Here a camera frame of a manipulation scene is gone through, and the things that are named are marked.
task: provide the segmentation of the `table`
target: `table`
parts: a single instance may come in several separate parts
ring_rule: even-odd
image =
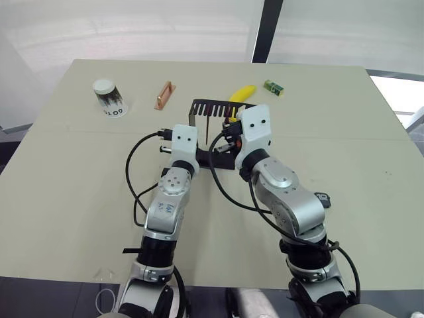
[[[109,119],[91,85],[115,81],[130,105]],[[283,97],[262,88],[285,88]],[[164,82],[177,88],[154,110]],[[254,84],[246,102],[267,103],[272,154],[311,191],[326,192],[329,238],[339,240],[368,290],[423,289],[424,161],[364,69],[281,64],[76,60],[0,176],[0,275],[123,283],[142,229],[124,166],[132,146],[161,127],[188,123],[192,99],[228,99]],[[204,147],[200,120],[199,145]],[[209,140],[220,129],[211,119]],[[142,191],[169,156],[158,138],[134,155],[131,179]],[[231,195],[251,204],[236,171],[219,171]],[[174,262],[187,285],[287,288],[291,275],[279,234],[219,193],[208,170],[194,179]],[[148,203],[151,194],[143,198]],[[348,264],[337,259],[348,287]]]

